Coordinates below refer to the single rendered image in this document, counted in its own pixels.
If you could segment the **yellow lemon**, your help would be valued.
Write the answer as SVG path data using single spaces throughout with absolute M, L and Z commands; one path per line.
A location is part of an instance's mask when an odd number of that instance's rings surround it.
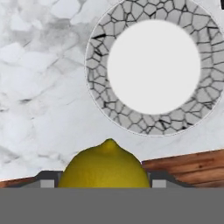
M 79 152 L 63 171 L 59 187 L 149 188 L 139 160 L 112 138 Z

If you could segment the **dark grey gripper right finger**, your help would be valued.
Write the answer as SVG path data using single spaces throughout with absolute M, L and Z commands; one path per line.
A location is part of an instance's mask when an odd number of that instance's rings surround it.
M 149 171 L 150 186 L 152 188 L 179 188 L 190 187 L 190 184 L 176 180 L 171 174 L 165 171 Z

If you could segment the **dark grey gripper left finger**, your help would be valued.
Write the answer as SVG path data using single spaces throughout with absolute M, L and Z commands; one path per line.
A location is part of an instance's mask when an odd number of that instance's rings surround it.
M 19 184 L 19 187 L 55 188 L 58 186 L 62 171 L 41 171 L 30 182 Z

